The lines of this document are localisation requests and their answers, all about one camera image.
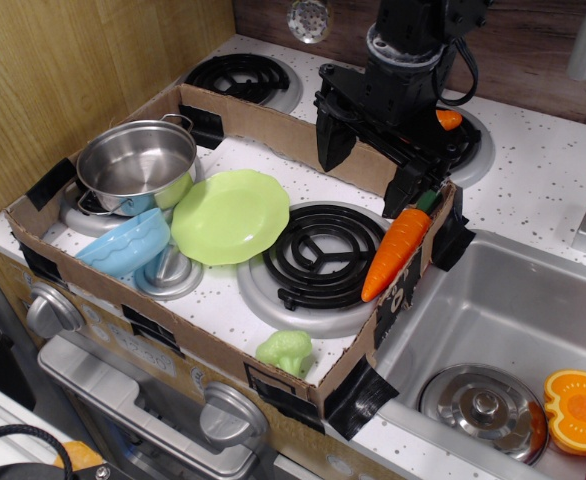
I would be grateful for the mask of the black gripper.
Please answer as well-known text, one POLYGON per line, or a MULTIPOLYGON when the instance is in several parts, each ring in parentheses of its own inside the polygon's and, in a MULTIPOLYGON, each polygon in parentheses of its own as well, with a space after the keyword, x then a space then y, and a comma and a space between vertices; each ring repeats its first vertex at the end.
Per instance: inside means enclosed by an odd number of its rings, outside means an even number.
POLYGON ((437 118, 423 116, 436 109, 455 56, 442 55, 426 67, 394 67, 369 59, 364 72, 326 63, 316 93, 318 161, 325 172, 339 166, 356 140, 397 165, 384 194, 382 216, 395 219, 409 205, 433 209, 438 187, 431 170, 447 177, 460 156, 453 133, 437 118))

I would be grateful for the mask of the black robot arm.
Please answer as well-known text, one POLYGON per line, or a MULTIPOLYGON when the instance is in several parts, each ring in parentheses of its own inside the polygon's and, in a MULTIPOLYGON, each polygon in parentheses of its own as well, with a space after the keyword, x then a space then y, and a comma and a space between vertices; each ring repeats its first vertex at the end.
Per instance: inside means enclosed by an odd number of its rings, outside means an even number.
POLYGON ((440 106, 460 106, 476 87, 457 99, 443 96, 455 58, 473 78, 476 61, 465 35, 484 25, 487 1, 383 1, 366 37, 363 72, 321 66, 315 96, 319 163, 339 166, 356 142, 364 142, 396 166, 384 193, 383 215, 395 218, 420 195, 438 187, 479 136, 461 127, 447 130, 440 106))

